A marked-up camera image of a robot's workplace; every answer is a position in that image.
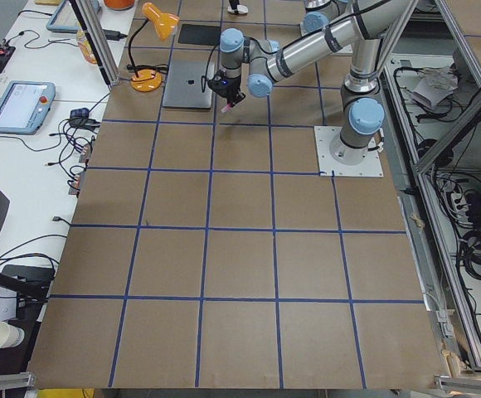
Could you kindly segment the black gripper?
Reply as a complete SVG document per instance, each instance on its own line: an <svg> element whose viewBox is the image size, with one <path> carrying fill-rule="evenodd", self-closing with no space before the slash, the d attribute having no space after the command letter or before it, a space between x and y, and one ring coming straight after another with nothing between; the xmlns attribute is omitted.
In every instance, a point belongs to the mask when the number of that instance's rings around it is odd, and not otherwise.
<svg viewBox="0 0 481 398"><path fill-rule="evenodd" d="M241 92L241 77L228 77L223 70L219 70L211 79L208 79L207 86L226 99L228 104L239 104L245 99L245 94Z"/></svg>

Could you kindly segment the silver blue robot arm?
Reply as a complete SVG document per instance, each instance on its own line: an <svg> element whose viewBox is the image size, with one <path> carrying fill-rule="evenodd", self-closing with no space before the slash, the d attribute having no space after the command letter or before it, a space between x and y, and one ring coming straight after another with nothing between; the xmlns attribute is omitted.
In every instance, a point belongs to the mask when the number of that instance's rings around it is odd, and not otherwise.
<svg viewBox="0 0 481 398"><path fill-rule="evenodd" d="M220 36L221 66L204 83L226 99L230 109L245 98L241 92L243 65L249 66L248 91L264 98L276 83L351 46L352 61L341 88L343 126L329 152L341 164L358 165L385 118L385 110L375 97L377 78L415 5L411 0L351 1L342 16L284 47L228 28Z"/></svg>

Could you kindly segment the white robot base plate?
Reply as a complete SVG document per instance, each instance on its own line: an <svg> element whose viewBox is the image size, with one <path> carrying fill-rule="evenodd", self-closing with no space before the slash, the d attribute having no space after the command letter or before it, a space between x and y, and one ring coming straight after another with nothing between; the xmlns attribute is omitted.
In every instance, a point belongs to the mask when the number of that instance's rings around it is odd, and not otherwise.
<svg viewBox="0 0 481 398"><path fill-rule="evenodd" d="M347 147L339 126L314 126L318 173L323 177L383 177L380 159L382 142L372 136L368 146Z"/></svg>

